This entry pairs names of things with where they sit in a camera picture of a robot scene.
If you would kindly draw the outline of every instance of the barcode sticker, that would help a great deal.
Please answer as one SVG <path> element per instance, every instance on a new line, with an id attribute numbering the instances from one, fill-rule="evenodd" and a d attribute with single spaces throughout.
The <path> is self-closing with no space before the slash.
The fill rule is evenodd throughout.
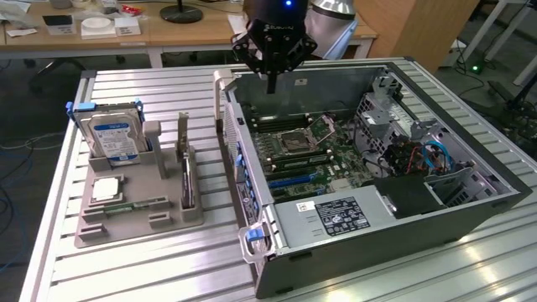
<path id="1" fill-rule="evenodd" d="M 121 46 L 144 46 L 145 42 L 124 42 L 120 45 Z"/>
<path id="2" fill-rule="evenodd" d="M 313 200 L 306 201 L 305 203 L 297 203 L 296 207 L 298 208 L 298 212 L 309 211 L 316 209 L 316 203 Z"/>

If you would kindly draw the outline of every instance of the sticker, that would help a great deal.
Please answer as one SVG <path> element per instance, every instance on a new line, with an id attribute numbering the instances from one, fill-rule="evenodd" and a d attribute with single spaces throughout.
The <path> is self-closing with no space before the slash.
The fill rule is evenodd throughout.
<path id="1" fill-rule="evenodd" d="M 306 201 L 305 203 L 297 203 L 296 207 L 298 208 L 298 212 L 314 210 L 316 203 L 313 200 L 310 200 L 310 201 Z"/>
<path id="2" fill-rule="evenodd" d="M 61 34 L 64 34 L 64 35 L 70 35 L 74 33 L 73 27 L 70 25 L 57 26 L 56 29 L 60 30 Z"/>
<path id="3" fill-rule="evenodd" d="M 316 204 L 326 234 L 336 236 L 370 227 L 367 218 L 353 197 Z"/>
<path id="4" fill-rule="evenodd" d="M 294 86 L 304 86 L 308 85 L 308 79 L 296 79 Z"/>
<path id="5" fill-rule="evenodd" d="M 128 123 L 96 125 L 94 135 L 109 160 L 130 160 L 138 152 L 134 140 L 128 137 L 130 127 Z"/>
<path id="6" fill-rule="evenodd" d="M 121 46 L 145 46 L 145 42 L 124 42 L 120 43 Z"/>
<path id="7" fill-rule="evenodd" d="M 116 29 L 118 30 L 118 33 L 122 35 L 132 33 L 130 27 L 118 27 Z"/>

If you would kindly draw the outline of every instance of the hard drive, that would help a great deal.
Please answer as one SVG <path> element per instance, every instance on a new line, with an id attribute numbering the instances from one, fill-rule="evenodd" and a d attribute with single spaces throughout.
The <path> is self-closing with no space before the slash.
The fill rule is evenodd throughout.
<path id="1" fill-rule="evenodd" d="M 110 166 L 140 163 L 140 152 L 149 151 L 141 131 L 141 102 L 125 104 L 81 103 L 73 118 L 89 146 L 93 158 L 105 157 Z"/>

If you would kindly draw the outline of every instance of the lamp base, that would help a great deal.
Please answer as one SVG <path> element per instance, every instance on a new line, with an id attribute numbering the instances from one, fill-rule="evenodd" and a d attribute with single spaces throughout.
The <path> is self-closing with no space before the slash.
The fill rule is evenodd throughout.
<path id="1" fill-rule="evenodd" d="M 193 23 L 202 19 L 202 11 L 198 8 L 184 5 L 182 12 L 178 11 L 178 6 L 166 6 L 160 10 L 160 17 L 173 23 Z"/>

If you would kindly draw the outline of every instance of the desk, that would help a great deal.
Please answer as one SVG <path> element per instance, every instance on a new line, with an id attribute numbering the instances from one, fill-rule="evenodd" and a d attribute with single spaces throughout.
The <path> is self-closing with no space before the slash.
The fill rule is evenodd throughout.
<path id="1" fill-rule="evenodd" d="M 537 163 L 417 63 L 398 59 L 350 62 L 393 62 L 507 169 L 527 186 L 537 187 Z M 261 302 L 253 298 L 253 279 L 241 258 L 216 141 L 212 74 L 226 67 L 100 71 L 80 80 L 76 103 L 141 99 L 146 120 L 162 122 L 162 148 L 172 147 L 177 139 L 177 112 L 196 117 L 188 137 L 196 145 L 205 223 L 84 249 L 73 246 L 89 149 L 70 121 L 20 301 Z M 423 106 L 415 106 L 413 97 L 402 102 L 418 118 L 433 117 Z M 264 301 L 534 301 L 535 213 L 533 193 L 457 242 Z"/>
<path id="2" fill-rule="evenodd" d="M 80 34 L 69 36 L 50 36 L 44 27 L 42 15 L 69 14 L 76 9 L 53 9 L 49 3 L 32 3 L 29 15 L 40 23 L 36 34 L 5 38 L 5 45 L 0 44 L 0 59 L 37 59 L 58 57 L 84 57 L 93 55 L 122 55 L 144 53 L 149 56 L 150 66 L 162 67 L 160 55 L 165 52 L 188 52 L 206 50 L 230 50 L 230 36 L 233 35 L 228 23 L 228 13 L 200 7 L 204 19 L 188 25 L 169 23 L 160 18 L 160 9 L 170 4 L 140 3 L 145 9 L 148 19 L 140 22 L 141 35 L 121 36 L 117 38 L 81 40 Z M 230 3 L 200 5 L 226 11 L 241 11 L 241 6 Z M 377 33 L 362 22 L 354 32 L 350 45 L 357 45 L 354 58 L 365 58 Z"/>
<path id="3" fill-rule="evenodd" d="M 149 44 L 149 22 L 140 21 L 141 35 L 121 36 L 96 40 L 80 37 L 80 21 L 76 23 L 76 35 L 50 36 L 41 16 L 70 14 L 76 9 L 53 9 L 49 3 L 32 3 L 28 14 L 38 23 L 37 33 L 26 36 L 5 37 L 5 45 L 0 47 L 0 59 L 38 59 L 58 57 L 84 57 L 93 55 L 125 55 L 146 53 Z M 5 30 L 14 29 L 10 24 Z"/>

